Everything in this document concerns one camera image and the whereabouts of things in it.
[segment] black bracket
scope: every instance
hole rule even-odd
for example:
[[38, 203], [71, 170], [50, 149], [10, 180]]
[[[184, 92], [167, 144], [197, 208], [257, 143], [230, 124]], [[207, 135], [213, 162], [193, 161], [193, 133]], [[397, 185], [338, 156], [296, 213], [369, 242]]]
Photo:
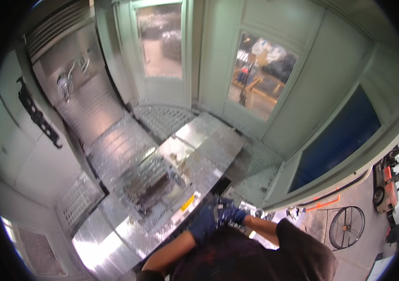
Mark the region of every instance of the black bracket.
[[54, 146], [58, 149], [62, 148], [62, 144], [57, 144], [59, 135], [45, 120], [43, 113], [35, 107], [34, 101], [30, 96], [30, 93], [26, 89], [23, 77], [18, 78], [17, 82], [22, 84], [20, 92], [18, 92], [18, 98], [22, 102], [28, 114], [31, 116], [31, 120], [39, 126], [39, 128], [47, 135], [47, 137], [53, 142]]

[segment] wheel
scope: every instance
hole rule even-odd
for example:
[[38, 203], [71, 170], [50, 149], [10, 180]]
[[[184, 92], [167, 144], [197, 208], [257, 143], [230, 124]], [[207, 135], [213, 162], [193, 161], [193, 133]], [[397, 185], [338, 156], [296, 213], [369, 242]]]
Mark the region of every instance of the wheel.
[[374, 194], [373, 194], [373, 203], [374, 205], [377, 207], [379, 205], [381, 205], [382, 200], [384, 200], [384, 196], [385, 196], [385, 190], [383, 187], [377, 187], [374, 190]]
[[337, 250], [354, 245], [365, 228], [364, 212], [355, 206], [341, 209], [329, 227], [329, 241]]

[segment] work glove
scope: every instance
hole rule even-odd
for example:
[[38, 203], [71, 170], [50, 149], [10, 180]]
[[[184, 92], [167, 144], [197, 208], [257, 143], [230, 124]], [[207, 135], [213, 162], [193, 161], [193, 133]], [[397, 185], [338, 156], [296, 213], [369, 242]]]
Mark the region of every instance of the work glove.
[[249, 215], [245, 211], [242, 211], [234, 206], [233, 200], [221, 197], [217, 201], [217, 214], [218, 226], [229, 223], [237, 223], [239, 225], [243, 225], [245, 217]]
[[209, 202], [201, 209], [199, 215], [187, 228], [187, 230], [190, 231], [195, 238], [197, 244], [203, 244], [204, 241], [210, 237], [217, 228], [217, 223], [214, 217], [215, 207], [216, 200]]

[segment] wrist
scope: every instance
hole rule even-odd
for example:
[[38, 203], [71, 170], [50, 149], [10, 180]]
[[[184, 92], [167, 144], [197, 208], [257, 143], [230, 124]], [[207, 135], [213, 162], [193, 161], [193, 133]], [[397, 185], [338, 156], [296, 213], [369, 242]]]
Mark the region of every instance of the wrist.
[[248, 215], [248, 216], [246, 216], [244, 219], [243, 219], [243, 225], [246, 225], [246, 226], [249, 226], [250, 224], [251, 224], [251, 219], [252, 219], [252, 216], [251, 215]]
[[190, 230], [185, 230], [183, 233], [186, 237], [186, 239], [189, 241], [189, 244], [196, 246], [196, 239], [195, 236], [190, 232]]

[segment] door window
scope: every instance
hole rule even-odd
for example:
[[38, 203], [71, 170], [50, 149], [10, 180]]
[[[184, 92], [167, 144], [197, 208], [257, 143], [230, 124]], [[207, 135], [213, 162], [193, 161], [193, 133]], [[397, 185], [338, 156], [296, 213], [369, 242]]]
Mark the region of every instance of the door window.
[[181, 4], [136, 10], [146, 77], [182, 78]]
[[281, 45], [242, 32], [228, 98], [268, 120], [297, 60]]

